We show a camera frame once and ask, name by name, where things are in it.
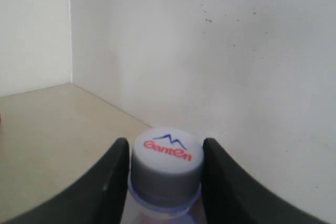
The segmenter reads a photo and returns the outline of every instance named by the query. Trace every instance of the plastic bottle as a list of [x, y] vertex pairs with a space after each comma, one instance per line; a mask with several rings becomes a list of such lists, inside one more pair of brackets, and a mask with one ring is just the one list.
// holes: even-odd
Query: plastic bottle
[[201, 200], [203, 149], [176, 128], [156, 128], [135, 141], [128, 181], [136, 212], [131, 224], [204, 224]]

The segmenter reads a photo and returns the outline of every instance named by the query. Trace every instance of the gray bottle cap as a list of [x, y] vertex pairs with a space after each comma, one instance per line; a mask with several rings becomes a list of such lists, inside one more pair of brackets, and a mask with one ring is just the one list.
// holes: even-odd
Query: gray bottle cap
[[148, 130], [133, 147], [132, 191], [158, 207], [187, 204], [200, 186], [203, 159], [201, 144], [189, 133], [168, 127]]

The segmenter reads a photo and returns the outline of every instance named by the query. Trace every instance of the white wall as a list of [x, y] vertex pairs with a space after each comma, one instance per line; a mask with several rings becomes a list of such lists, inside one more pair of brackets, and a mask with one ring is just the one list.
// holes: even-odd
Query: white wall
[[336, 222], [334, 0], [71, 1], [76, 84]]
[[70, 82], [68, 0], [0, 6], [0, 97]]

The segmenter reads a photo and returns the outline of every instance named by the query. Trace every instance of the blue mountain logo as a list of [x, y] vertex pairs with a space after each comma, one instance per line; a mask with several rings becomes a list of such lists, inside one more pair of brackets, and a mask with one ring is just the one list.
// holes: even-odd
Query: blue mountain logo
[[179, 139], [174, 139], [173, 140], [171, 134], [160, 136], [160, 137], [156, 137], [156, 138], [153, 138], [153, 140], [159, 140], [159, 139], [165, 139], [165, 138], [169, 138], [169, 141], [170, 141], [170, 143], [172, 145], [174, 143], [178, 143], [183, 149], [187, 150], [186, 147], [184, 147], [184, 145], [181, 143], [181, 141]]

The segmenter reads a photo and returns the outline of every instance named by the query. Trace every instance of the beige shelf surface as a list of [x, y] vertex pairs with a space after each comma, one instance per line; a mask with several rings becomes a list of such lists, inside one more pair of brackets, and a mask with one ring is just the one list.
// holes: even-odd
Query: beige shelf surface
[[59, 193], [118, 137], [149, 127], [65, 84], [0, 98], [0, 222]]

